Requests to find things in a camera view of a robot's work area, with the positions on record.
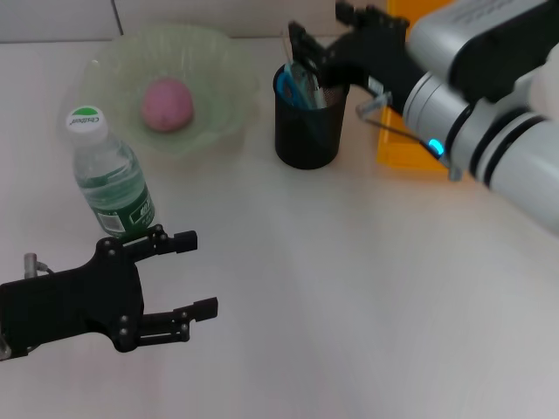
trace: blue indicator light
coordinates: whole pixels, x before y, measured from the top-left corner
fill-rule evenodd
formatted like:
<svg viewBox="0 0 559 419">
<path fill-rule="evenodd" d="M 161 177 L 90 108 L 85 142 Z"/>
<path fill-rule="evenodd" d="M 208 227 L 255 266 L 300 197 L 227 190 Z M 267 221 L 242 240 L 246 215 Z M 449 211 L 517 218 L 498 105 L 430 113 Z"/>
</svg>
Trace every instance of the blue indicator light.
<svg viewBox="0 0 559 419">
<path fill-rule="evenodd" d="M 443 153 L 445 152 L 445 148 L 443 147 L 443 145 L 440 143 L 439 140 L 431 138 L 429 140 L 428 145 L 430 148 L 435 150 L 435 153 L 437 153 L 438 155 L 443 155 Z"/>
</svg>

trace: pen holder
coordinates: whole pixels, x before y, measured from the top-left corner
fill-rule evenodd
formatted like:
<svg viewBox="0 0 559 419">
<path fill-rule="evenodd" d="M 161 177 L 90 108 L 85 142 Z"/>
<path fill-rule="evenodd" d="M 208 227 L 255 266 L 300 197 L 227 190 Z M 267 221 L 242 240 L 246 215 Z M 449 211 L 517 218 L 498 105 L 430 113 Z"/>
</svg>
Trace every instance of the pen holder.
<svg viewBox="0 0 559 419">
<path fill-rule="evenodd" d="M 273 78 L 276 154 L 294 168 L 326 166 L 338 154 L 349 86 L 322 89 L 326 107 L 303 109 L 291 105 L 278 93 L 278 77 L 283 71 L 282 66 Z"/>
</svg>

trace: bowl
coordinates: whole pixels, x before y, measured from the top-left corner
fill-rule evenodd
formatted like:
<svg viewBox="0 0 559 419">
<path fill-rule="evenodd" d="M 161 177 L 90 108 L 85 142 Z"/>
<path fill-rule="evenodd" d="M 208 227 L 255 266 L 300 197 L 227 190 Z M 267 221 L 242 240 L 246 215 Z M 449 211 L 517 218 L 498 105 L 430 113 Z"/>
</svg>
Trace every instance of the bowl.
<svg viewBox="0 0 559 419">
<path fill-rule="evenodd" d="M 194 120 L 157 133 L 141 117 L 149 84 L 171 77 L 191 91 Z M 237 132 L 252 110 L 258 81 L 246 54 L 219 31 L 160 24 L 110 42 L 84 71 L 79 104 L 103 111 L 120 139 L 182 155 Z"/>
</svg>

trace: water bottle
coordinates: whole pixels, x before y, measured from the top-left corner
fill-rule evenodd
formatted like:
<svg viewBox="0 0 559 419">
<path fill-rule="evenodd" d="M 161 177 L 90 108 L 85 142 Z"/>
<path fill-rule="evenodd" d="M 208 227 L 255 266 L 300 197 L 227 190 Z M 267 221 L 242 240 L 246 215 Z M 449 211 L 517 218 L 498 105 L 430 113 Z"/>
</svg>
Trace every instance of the water bottle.
<svg viewBox="0 0 559 419">
<path fill-rule="evenodd" d="M 66 127 L 74 143 L 73 173 L 101 228 L 114 237 L 141 233 L 155 216 L 154 204 L 130 147 L 108 130 L 94 106 L 73 110 Z"/>
</svg>

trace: white bottle cap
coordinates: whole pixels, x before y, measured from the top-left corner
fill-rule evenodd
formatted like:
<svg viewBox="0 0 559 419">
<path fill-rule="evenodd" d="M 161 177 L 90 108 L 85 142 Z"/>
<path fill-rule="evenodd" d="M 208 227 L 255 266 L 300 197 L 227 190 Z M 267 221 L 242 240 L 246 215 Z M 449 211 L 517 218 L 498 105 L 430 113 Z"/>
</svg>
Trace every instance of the white bottle cap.
<svg viewBox="0 0 559 419">
<path fill-rule="evenodd" d="M 80 106 L 66 118 L 66 128 L 75 137 L 76 146 L 91 146 L 103 142 L 108 136 L 107 120 L 95 106 Z"/>
</svg>

